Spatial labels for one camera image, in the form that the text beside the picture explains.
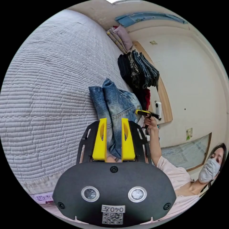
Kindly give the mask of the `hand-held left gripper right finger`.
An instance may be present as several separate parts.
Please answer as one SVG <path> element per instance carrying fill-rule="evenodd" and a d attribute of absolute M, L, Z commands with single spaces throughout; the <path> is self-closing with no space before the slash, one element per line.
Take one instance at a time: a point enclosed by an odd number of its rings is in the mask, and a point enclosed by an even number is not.
<path fill-rule="evenodd" d="M 135 152 L 130 130 L 129 121 L 127 118 L 121 119 L 121 160 L 133 161 L 135 160 Z"/>

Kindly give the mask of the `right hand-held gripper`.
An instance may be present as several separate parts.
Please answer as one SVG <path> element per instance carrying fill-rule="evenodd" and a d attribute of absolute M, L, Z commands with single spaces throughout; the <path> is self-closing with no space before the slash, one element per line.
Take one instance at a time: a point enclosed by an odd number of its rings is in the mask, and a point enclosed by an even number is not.
<path fill-rule="evenodd" d="M 153 116 L 155 118 L 155 120 L 157 119 L 158 121 L 161 121 L 161 118 L 159 117 L 159 115 L 152 113 L 152 112 L 148 112 L 148 111 L 143 111 L 143 110 L 136 110 L 135 112 L 138 115 L 144 116 L 144 117 L 151 117 Z"/>

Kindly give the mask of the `person's right hand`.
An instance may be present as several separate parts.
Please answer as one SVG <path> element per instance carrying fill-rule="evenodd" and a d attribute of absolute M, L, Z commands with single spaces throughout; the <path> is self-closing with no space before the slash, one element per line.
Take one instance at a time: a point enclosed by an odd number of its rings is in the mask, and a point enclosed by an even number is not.
<path fill-rule="evenodd" d="M 144 125 L 145 127 L 152 129 L 152 130 L 158 130 L 157 122 L 153 116 L 144 117 Z"/>

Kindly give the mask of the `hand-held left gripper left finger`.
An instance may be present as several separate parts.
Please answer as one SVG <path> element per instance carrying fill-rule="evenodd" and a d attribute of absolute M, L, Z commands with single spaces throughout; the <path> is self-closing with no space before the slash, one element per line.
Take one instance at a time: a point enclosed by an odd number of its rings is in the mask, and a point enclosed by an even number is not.
<path fill-rule="evenodd" d="M 107 118 L 99 121 L 92 158 L 93 160 L 107 159 Z"/>

